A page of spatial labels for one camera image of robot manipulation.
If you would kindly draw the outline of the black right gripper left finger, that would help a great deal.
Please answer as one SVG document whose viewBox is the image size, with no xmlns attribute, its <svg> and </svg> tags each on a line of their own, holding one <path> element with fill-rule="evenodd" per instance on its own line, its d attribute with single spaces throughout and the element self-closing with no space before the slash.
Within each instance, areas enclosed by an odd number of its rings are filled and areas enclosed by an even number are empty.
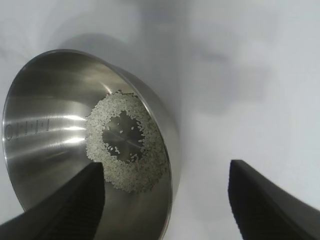
<svg viewBox="0 0 320 240">
<path fill-rule="evenodd" d="M 51 196 L 1 224 L 2 240 L 92 240 L 105 205 L 101 163 L 91 163 Z"/>
</svg>

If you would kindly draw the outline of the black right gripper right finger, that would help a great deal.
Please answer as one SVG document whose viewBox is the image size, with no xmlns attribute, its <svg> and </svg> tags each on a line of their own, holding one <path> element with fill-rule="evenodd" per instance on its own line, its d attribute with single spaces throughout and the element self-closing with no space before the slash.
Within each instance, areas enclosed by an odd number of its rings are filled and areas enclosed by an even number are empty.
<svg viewBox="0 0 320 240">
<path fill-rule="evenodd" d="M 228 200 L 244 240 L 318 240 L 320 212 L 243 160 L 229 166 Z"/>
</svg>

